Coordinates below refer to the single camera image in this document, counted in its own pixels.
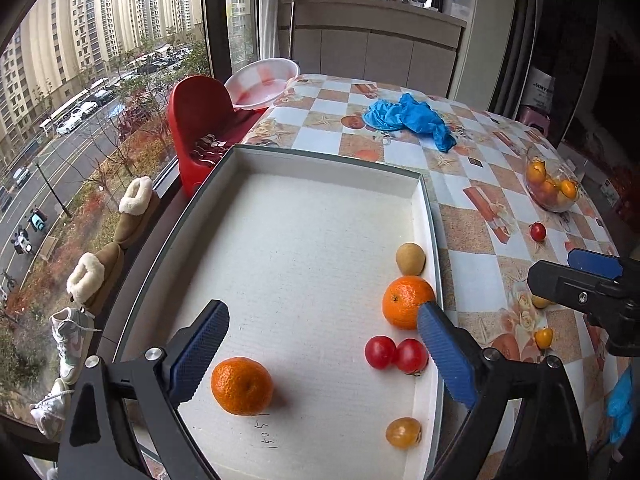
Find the shoe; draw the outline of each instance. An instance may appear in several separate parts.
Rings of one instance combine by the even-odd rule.
[[[73,390],[60,378],[53,383],[51,393],[37,404],[31,404],[31,416],[36,421],[36,426],[49,440],[58,442],[60,433],[65,425],[66,412]]]
[[[71,301],[98,316],[123,267],[124,252],[116,242],[109,242],[95,254],[83,254],[66,280]]]
[[[94,332],[94,316],[75,307],[63,308],[50,318],[53,339],[60,355],[60,379],[75,384],[89,351]]]
[[[135,178],[120,200],[120,220],[113,241],[123,249],[131,247],[140,238],[149,219],[160,205],[160,197],[153,190],[148,176]]]

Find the red plastic chair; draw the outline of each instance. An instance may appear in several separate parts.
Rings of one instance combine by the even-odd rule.
[[[178,156],[182,187],[192,197],[233,145],[242,140],[264,110],[234,110],[225,86],[211,77],[194,75],[172,90],[167,108],[169,129]],[[223,147],[214,148],[206,158],[197,148],[205,136],[213,135]]]

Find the metal pole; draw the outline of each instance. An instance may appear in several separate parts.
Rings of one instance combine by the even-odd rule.
[[[56,200],[60,204],[60,207],[62,208],[62,211],[64,211],[65,215],[67,215],[69,218],[73,218],[74,216],[69,212],[69,209],[67,209],[66,206],[62,203],[62,200],[59,199],[59,197],[56,195],[56,192],[53,191],[53,188],[51,187],[51,184],[47,180],[47,177],[44,176],[44,173],[42,172],[42,168],[40,167],[40,163],[39,163],[38,159],[36,159],[36,168],[38,168],[38,171],[40,172],[40,174],[42,175],[42,178],[44,179],[44,183],[47,184],[47,187],[49,187],[50,192],[52,193],[52,195],[56,198]]]
[[[293,60],[293,33],[296,23],[296,0],[291,0],[291,21],[289,22],[289,59]]]

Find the checkered tablecloth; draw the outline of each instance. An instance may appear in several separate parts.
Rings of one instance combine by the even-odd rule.
[[[408,130],[380,132],[362,114],[377,99],[397,102],[404,92],[427,101],[456,137],[449,153],[432,139]],[[540,259],[566,264],[574,247],[606,254],[616,249],[596,208],[583,190],[568,213],[539,208],[523,181],[523,155],[536,146],[558,158],[535,130],[507,118],[441,97],[398,86],[324,75],[303,75],[267,110],[243,142],[332,153],[419,171],[424,176],[435,222],[444,309],[481,346],[496,346],[508,357],[540,361],[532,334],[554,330],[551,353],[566,367],[588,444],[604,432],[604,399],[625,370],[626,359],[604,350],[606,333],[560,305],[537,310],[526,278]],[[546,226],[543,244],[529,225]],[[519,401],[510,401],[481,478],[492,478],[507,447]],[[446,400],[441,443],[452,438],[463,409]]]

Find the chair backrest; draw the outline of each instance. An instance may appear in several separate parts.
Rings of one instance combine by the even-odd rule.
[[[188,155],[196,140],[215,133],[233,112],[231,97],[220,81],[204,75],[180,81],[172,90],[167,107],[176,152]]]

